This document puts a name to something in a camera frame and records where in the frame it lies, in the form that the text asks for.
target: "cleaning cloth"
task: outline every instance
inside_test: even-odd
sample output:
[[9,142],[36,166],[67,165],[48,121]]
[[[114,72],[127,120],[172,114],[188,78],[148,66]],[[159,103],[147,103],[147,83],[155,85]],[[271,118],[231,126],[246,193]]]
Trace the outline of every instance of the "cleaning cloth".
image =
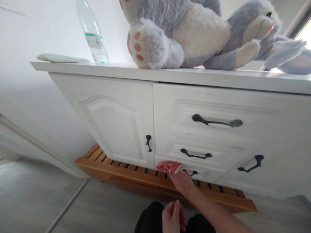
[[157,165],[156,169],[160,172],[166,172],[166,174],[171,178],[170,172],[172,171],[174,174],[177,174],[178,172],[181,172],[182,170],[185,170],[185,172],[190,176],[187,169],[182,165],[181,163],[177,162],[161,162],[159,165]]

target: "cabinet door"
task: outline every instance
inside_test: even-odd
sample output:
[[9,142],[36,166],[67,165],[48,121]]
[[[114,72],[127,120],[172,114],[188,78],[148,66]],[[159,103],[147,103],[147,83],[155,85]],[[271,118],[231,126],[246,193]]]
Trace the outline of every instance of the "cabinet door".
[[[152,84],[50,76],[109,158],[155,168]],[[146,150],[147,135],[151,136],[150,152]]]

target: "black handle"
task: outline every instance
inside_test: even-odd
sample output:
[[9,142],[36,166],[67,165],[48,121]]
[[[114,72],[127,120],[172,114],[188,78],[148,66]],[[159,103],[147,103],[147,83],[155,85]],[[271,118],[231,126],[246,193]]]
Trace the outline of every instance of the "black handle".
[[147,135],[146,138],[147,138],[146,149],[148,152],[151,152],[152,150],[150,149],[150,146],[149,146],[149,141],[151,139],[151,136]]
[[252,168],[250,168],[250,169],[248,169],[248,170],[245,170],[244,168],[240,167],[240,168],[238,168],[238,170],[241,171],[241,172],[247,172],[247,173],[249,173],[251,170],[253,170],[253,169],[257,168],[257,167],[261,167],[261,161],[262,161],[264,158],[265,158],[265,157],[264,157],[263,155],[256,155],[256,156],[255,156],[255,159],[256,159],[256,161],[257,161],[257,164],[256,164],[254,167],[252,167]]
[[193,171],[190,176],[196,175],[197,173],[198,173],[197,171]]
[[188,154],[186,149],[181,149],[180,151],[182,153],[186,154],[188,157],[195,157],[195,158],[199,158],[199,159],[206,159],[206,158],[212,157],[212,155],[210,153],[205,154],[205,157],[200,157],[200,156],[195,156],[195,155]]
[[227,125],[227,126],[231,126],[232,128],[236,128],[236,127],[240,127],[241,125],[243,125],[243,122],[241,120],[234,120],[230,122],[230,124],[218,122],[218,121],[207,121],[207,120],[204,120],[199,114],[194,114],[192,116],[192,120],[194,120],[195,122],[197,121],[202,122],[206,124],[207,126],[210,126],[209,124],[220,124],[220,125]]

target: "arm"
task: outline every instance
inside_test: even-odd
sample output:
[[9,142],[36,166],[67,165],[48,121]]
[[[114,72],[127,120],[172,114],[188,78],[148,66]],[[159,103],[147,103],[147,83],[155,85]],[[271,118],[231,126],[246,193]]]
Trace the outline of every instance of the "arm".
[[243,222],[202,194],[184,171],[170,175],[176,189],[204,215],[218,233],[252,232]]

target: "person's knee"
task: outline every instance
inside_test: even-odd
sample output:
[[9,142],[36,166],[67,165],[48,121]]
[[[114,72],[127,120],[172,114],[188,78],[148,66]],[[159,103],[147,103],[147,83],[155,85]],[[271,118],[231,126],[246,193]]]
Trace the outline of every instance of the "person's knee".
[[160,203],[158,201],[154,201],[153,203],[150,204],[148,209],[163,211],[164,210],[164,206],[162,205],[162,203]]

